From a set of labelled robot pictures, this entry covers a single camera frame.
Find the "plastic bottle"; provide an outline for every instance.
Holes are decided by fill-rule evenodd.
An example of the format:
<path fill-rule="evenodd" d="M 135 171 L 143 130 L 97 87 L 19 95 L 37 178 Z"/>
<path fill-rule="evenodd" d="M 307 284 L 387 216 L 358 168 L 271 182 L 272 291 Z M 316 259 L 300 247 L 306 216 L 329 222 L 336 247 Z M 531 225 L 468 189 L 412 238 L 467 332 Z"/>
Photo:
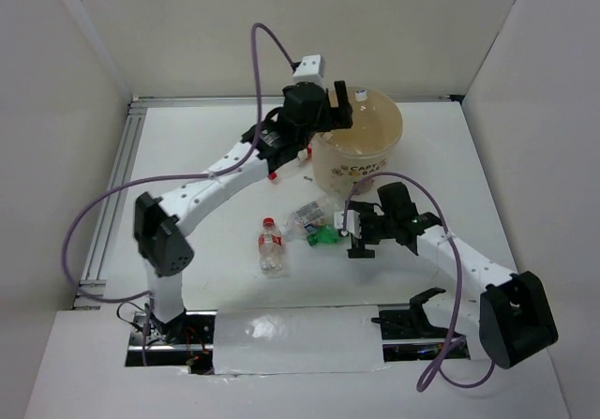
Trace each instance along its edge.
<path fill-rule="evenodd" d="M 327 224 L 307 236 L 307 241 L 311 247 L 315 247 L 318 244 L 336 244 L 339 241 L 339 234 L 333 225 Z"/>
<path fill-rule="evenodd" d="M 262 233 L 259 236 L 259 263 L 261 270 L 273 276 L 283 270 L 283 246 L 275 221 L 266 217 L 262 221 Z"/>
<path fill-rule="evenodd" d="M 333 224 L 334 212 L 341 208 L 341 203 L 335 198 L 323 196 L 292 211 L 285 225 L 279 227 L 279 232 L 287 241 L 306 239 L 320 227 Z"/>

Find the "white table surface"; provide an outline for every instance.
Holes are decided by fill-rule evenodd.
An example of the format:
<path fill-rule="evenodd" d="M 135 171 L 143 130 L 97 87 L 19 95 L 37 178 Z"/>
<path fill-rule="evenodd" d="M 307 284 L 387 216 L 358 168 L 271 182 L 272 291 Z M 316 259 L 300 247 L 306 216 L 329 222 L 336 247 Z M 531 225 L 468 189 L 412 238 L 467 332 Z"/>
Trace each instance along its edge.
<path fill-rule="evenodd" d="M 404 135 L 388 170 L 413 176 L 439 200 L 453 230 L 493 261 L 515 267 L 462 110 L 456 103 L 406 103 Z M 150 109 L 131 175 L 201 172 L 223 156 L 253 123 L 256 107 L 206 106 Z M 407 248 L 384 242 L 373 260 L 350 260 L 345 245 L 287 246 L 289 277 L 268 279 L 258 266 L 257 237 L 264 217 L 285 221 L 296 207 L 323 193 L 310 164 L 279 172 L 234 196 L 208 216 L 188 238 L 196 257 L 184 272 L 184 300 L 190 309 L 224 307 L 316 307 L 408 302 L 432 284 L 454 289 L 450 277 Z M 397 181 L 379 180 L 378 184 Z M 145 272 L 132 239 L 133 204 L 145 190 L 154 196 L 183 182 L 132 188 L 112 255 L 106 260 L 106 296 L 145 289 Z M 420 211 L 431 208 L 411 190 Z M 365 199 L 377 200 L 375 189 Z"/>
<path fill-rule="evenodd" d="M 430 188 L 453 230 L 500 264 L 514 267 L 488 184 L 457 103 L 402 103 L 404 136 L 390 170 Z M 148 111 L 132 178 L 196 172 L 229 150 L 254 120 L 247 106 L 161 108 Z M 260 182 L 224 204 L 190 236 L 196 259 L 184 275 L 188 308 L 306 307 L 402 303 L 449 277 L 388 243 L 373 261 L 349 261 L 345 246 L 288 246 L 290 275 L 264 278 L 256 237 L 265 216 L 283 220 L 320 191 L 303 178 L 310 167 L 288 169 L 275 185 Z M 131 237 L 132 204 L 149 189 L 158 195 L 177 183 L 133 188 L 108 259 L 107 296 L 145 289 Z M 412 190 L 421 211 L 429 205 Z M 365 199 L 375 199 L 375 193 Z M 391 364 L 376 372 L 201 377 L 181 367 L 127 368 L 128 326 L 114 307 L 59 312 L 32 394 L 27 418 L 179 417 L 545 417 L 568 414 L 547 352 L 511 370 L 497 370 L 485 386 L 459 390 L 436 380 L 424 394 L 414 386 L 426 363 Z M 487 361 L 448 361 L 447 372 L 473 381 Z"/>

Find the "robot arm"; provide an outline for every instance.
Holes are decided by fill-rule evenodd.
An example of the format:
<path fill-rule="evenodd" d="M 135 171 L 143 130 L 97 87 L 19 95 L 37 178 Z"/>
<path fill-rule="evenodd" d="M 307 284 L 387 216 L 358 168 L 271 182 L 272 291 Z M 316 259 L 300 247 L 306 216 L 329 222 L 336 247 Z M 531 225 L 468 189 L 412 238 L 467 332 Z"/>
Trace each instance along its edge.
<path fill-rule="evenodd" d="M 382 215 L 375 203 L 350 202 L 347 231 L 352 235 L 350 258 L 374 258 L 367 245 L 395 239 L 415 255 L 426 258 L 456 279 L 454 253 L 438 217 L 417 213 L 404 184 L 378 189 Z M 343 212 L 336 213 L 336 228 L 342 229 Z M 490 359 L 509 368 L 558 340 L 542 282 L 531 272 L 516 272 L 492 262 L 453 235 L 460 255 L 463 287 L 478 299 L 479 339 Z M 424 304 L 443 290 L 427 292 Z"/>
<path fill-rule="evenodd" d="M 315 133 L 352 126 L 345 83 L 334 83 L 338 105 L 333 107 L 323 88 L 323 70 L 320 55 L 303 58 L 293 75 L 295 84 L 283 89 L 283 105 L 262 120 L 256 148 L 236 170 L 216 176 L 248 153 L 256 126 L 208 169 L 206 179 L 191 181 L 158 198 L 146 192 L 136 200 L 134 237 L 154 294 L 152 321 L 163 335 L 177 335 L 185 319 L 182 271 L 194 257 L 187 236 L 231 196 L 295 159 Z"/>

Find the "white wall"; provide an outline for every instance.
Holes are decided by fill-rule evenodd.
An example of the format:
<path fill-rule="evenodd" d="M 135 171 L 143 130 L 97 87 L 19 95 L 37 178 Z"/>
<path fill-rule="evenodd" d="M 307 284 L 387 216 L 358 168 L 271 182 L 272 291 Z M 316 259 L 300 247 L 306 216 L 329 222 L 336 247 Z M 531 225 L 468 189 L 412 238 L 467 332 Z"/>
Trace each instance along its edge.
<path fill-rule="evenodd" d="M 465 94 L 514 0 L 82 1 L 132 91 L 165 97 L 252 94 L 256 21 L 295 58 L 323 53 L 330 80 Z M 279 94 L 289 71 L 270 43 L 261 54 L 265 92 Z"/>
<path fill-rule="evenodd" d="M 600 0 L 517 0 L 464 108 L 519 269 L 544 280 L 570 412 L 600 417 Z"/>
<path fill-rule="evenodd" d="M 107 184 L 120 97 L 60 0 L 0 0 L 0 405 L 23 417 L 55 311 L 69 307 L 59 250 Z M 74 242 L 81 267 L 92 231 Z"/>

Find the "purple wire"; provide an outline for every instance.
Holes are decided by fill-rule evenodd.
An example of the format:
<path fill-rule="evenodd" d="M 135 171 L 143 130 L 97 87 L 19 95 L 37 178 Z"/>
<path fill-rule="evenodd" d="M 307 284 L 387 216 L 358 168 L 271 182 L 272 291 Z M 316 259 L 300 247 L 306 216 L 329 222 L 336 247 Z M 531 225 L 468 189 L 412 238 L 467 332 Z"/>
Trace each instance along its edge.
<path fill-rule="evenodd" d="M 356 183 L 353 186 L 352 192 L 346 199 L 346 202 L 344 204 L 344 219 L 343 219 L 343 224 L 342 224 L 343 230 L 346 230 L 346 220 L 347 220 L 346 218 L 348 215 L 348 208 L 350 206 L 350 200 L 352 199 L 352 197 L 356 194 L 358 189 L 365 182 L 367 182 L 368 180 L 372 180 L 375 177 L 382 176 L 382 175 L 401 178 L 402 180 L 405 180 L 405 181 L 409 182 L 410 184 L 414 185 L 415 187 L 419 188 L 419 190 L 421 192 L 423 192 L 423 194 L 426 195 L 426 197 L 429 199 L 429 201 L 435 208 L 435 211 L 438 214 L 438 217 L 440 218 L 440 222 L 442 223 L 443 231 L 448 236 L 448 244 L 452 248 L 452 253 L 454 254 L 455 261 L 457 262 L 457 291 L 455 294 L 454 306 L 452 309 L 452 316 L 450 317 L 450 324 L 448 325 L 448 333 L 446 334 L 446 338 L 443 342 L 442 350 L 440 351 L 438 356 L 436 356 L 427 365 L 427 367 L 425 368 L 425 370 L 419 377 L 419 380 L 416 383 L 416 390 L 419 393 L 422 393 L 423 391 L 428 389 L 428 387 L 431 385 L 431 382 L 433 382 L 433 379 L 435 379 L 435 376 L 438 374 L 438 372 L 440 372 L 440 374 L 442 375 L 442 377 L 445 380 L 447 380 L 454 386 L 458 386 L 461 388 L 475 388 L 477 386 L 481 386 L 483 383 L 485 383 L 489 380 L 489 377 L 491 377 L 491 374 L 494 370 L 493 362 L 492 362 L 491 367 L 489 368 L 489 372 L 486 374 L 486 376 L 483 379 L 481 379 L 479 382 L 475 382 L 472 384 L 461 384 L 461 383 L 453 382 L 442 372 L 442 363 L 443 363 L 444 358 L 460 342 L 460 341 L 455 341 L 453 343 L 452 338 L 454 337 L 455 329 L 457 327 L 458 311 L 460 310 L 460 299 L 462 297 L 462 262 L 460 261 L 460 254 L 458 253 L 457 245 L 455 244 L 452 235 L 449 234 L 448 224 L 446 222 L 445 216 L 442 213 L 442 208 L 437 203 L 437 201 L 433 198 L 431 193 L 429 191 L 427 191 L 426 188 L 423 185 L 421 185 L 420 183 L 418 183 L 416 180 L 413 180 L 411 177 L 408 177 L 406 175 L 402 175 L 401 173 L 377 172 L 377 173 L 372 173 L 371 175 L 367 175 L 365 178 L 363 178 L 361 181 L 359 181 L 358 183 Z"/>
<path fill-rule="evenodd" d="M 262 29 L 263 31 L 265 31 L 269 35 L 269 37 L 271 37 L 275 41 L 275 43 L 277 44 L 279 49 L 283 52 L 283 55 L 285 56 L 286 60 L 288 60 L 288 63 L 290 63 L 290 65 L 293 64 L 293 61 L 290 58 L 290 55 L 286 52 L 286 50 L 283 48 L 283 46 L 281 45 L 281 43 L 279 42 L 279 40 L 277 39 L 275 34 L 269 29 L 269 27 L 267 27 L 266 25 L 264 25 L 263 23 L 260 23 L 260 22 L 257 22 L 254 25 L 252 25 L 252 29 L 250 31 L 250 53 L 251 53 L 251 58 L 252 58 L 252 70 L 254 72 L 254 85 L 255 85 L 255 89 L 256 89 L 256 99 L 257 99 L 257 102 L 256 102 L 257 120 L 256 120 L 256 128 L 254 130 L 254 138 L 252 140 L 252 144 L 251 144 L 248 152 L 239 161 L 237 161 L 235 164 L 233 164 L 231 167 L 220 170 L 220 171 L 215 171 L 215 175 L 217 175 L 217 176 L 221 176 L 226 173 L 236 171 L 246 161 L 248 161 L 248 159 L 252 155 L 252 152 L 254 152 L 254 149 L 256 148 L 256 146 L 259 142 L 259 139 L 261 137 L 261 121 L 263 119 L 263 105 L 262 105 L 263 104 L 263 93 L 262 93 L 262 89 L 261 89 L 261 74 L 259 71 L 259 57 L 258 57 L 258 50 L 257 50 L 257 44 L 256 44 L 256 32 L 259 28 Z M 195 180 L 203 180 L 205 178 L 208 178 L 208 175 L 206 173 L 185 173 L 185 174 L 178 174 L 178 175 L 159 175 L 159 176 L 154 176 L 154 177 L 147 177 L 147 178 L 142 178 L 139 180 L 133 180 L 133 181 L 124 183 L 123 185 L 118 186 L 118 187 L 113 187 L 112 189 L 109 189 L 101 196 L 92 200 L 90 203 L 88 203 L 82 209 L 82 211 L 77 216 L 75 216 L 75 218 L 73 219 L 73 221 L 71 222 L 71 224 L 69 225 L 69 227 L 67 229 L 67 234 L 65 236 L 65 240 L 63 241 L 63 246 L 62 246 L 62 250 L 61 250 L 61 265 L 62 265 L 63 273 L 64 273 L 65 277 L 67 278 L 67 281 L 71 285 L 73 285 L 75 288 L 79 289 L 78 294 L 81 297 L 87 297 L 89 299 L 93 299 L 95 301 L 98 301 L 98 302 L 104 303 L 104 304 L 120 304 L 122 302 L 130 302 L 132 300 L 139 299 L 140 297 L 144 297 L 145 295 L 151 295 L 152 292 L 144 291 L 144 292 L 140 292 L 138 294 L 130 295 L 128 297 L 107 299 L 101 295 L 95 295 L 95 294 L 92 294 L 91 292 L 87 292 L 86 290 L 80 288 L 79 282 L 77 280 L 75 280 L 75 278 L 73 278 L 73 275 L 70 273 L 70 270 L 68 268 L 68 245 L 73 237 L 73 233 L 75 232 L 75 229 L 77 228 L 79 223 L 82 221 L 82 219 L 85 217 L 85 215 L 87 215 L 92 208 L 94 208 L 96 205 L 98 205 L 99 203 L 104 201 L 106 198 L 112 196 L 113 194 L 116 194 L 117 192 L 123 191 L 130 187 L 144 185 L 146 183 L 165 182 L 165 181 L 169 181 L 169 180 L 194 180 L 194 179 Z"/>

